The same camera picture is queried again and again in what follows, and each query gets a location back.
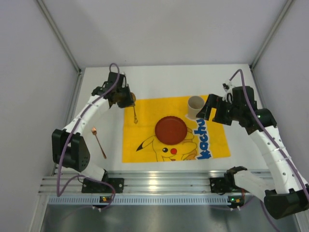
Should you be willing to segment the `beige paper cup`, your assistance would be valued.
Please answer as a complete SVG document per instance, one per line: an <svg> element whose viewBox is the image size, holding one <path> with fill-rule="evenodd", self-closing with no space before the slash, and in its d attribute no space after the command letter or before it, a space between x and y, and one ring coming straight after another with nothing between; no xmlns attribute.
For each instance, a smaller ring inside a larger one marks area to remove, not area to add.
<svg viewBox="0 0 309 232"><path fill-rule="evenodd" d="M196 115L201 111L205 105L204 100L200 96L192 96L188 99L187 117L191 120L196 119Z"/></svg>

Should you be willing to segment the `gold spoon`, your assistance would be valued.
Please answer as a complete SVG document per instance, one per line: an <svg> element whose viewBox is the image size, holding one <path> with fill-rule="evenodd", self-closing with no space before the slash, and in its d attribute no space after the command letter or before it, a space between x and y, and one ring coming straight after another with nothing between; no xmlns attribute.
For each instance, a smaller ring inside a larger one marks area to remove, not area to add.
<svg viewBox="0 0 309 232"><path fill-rule="evenodd" d="M132 96L132 99L133 99L133 112L134 112L134 123L137 124L138 123L138 118L137 118L137 114L136 114L136 109L135 109L135 102L136 102L136 96L133 92L131 92L131 96Z"/></svg>

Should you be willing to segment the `red round plate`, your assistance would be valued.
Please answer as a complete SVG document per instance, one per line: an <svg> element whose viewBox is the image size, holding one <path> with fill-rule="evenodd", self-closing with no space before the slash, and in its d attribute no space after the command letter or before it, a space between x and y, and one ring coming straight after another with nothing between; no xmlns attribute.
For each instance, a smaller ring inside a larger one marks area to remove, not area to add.
<svg viewBox="0 0 309 232"><path fill-rule="evenodd" d="M154 132L161 143L176 145L186 138L187 126L179 117L166 116L157 122Z"/></svg>

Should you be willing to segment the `yellow pikachu cloth placemat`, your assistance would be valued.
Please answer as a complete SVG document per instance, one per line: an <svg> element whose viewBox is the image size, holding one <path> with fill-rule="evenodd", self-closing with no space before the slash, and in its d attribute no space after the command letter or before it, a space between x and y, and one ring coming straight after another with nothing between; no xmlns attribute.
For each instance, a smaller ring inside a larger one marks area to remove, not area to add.
<svg viewBox="0 0 309 232"><path fill-rule="evenodd" d="M207 160L230 157L224 127L203 119L187 117L188 96L136 101L138 123L133 108L124 113L124 163ZM187 126L186 138L176 145L161 143L155 136L155 125L166 116L176 116Z"/></svg>

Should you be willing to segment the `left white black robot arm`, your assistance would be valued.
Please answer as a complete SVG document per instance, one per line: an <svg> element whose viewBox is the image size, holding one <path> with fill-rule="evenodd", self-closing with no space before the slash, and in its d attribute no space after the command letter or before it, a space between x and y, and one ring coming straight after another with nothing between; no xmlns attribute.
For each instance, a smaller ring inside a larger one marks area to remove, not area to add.
<svg viewBox="0 0 309 232"><path fill-rule="evenodd" d="M96 87L80 113L63 129L52 133L52 154L59 168L70 168L80 175L103 181L106 170L99 167L97 160L101 152L93 150L97 139L92 129L98 126L103 115L113 105L119 108L134 106L126 75L109 72L108 80Z"/></svg>

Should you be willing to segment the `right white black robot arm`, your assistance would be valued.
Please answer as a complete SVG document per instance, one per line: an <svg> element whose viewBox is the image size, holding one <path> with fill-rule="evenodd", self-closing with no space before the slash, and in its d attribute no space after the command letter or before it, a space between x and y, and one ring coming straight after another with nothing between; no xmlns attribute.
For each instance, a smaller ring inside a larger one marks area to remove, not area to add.
<svg viewBox="0 0 309 232"><path fill-rule="evenodd" d="M291 156L280 138L272 113L257 107L252 87L233 87L223 97L210 94L197 118L230 126L237 121L258 147L271 173L273 183L254 175L243 166L228 169L225 180L231 189L244 189L260 199L274 219L281 219L309 208L308 182L297 173Z"/></svg>

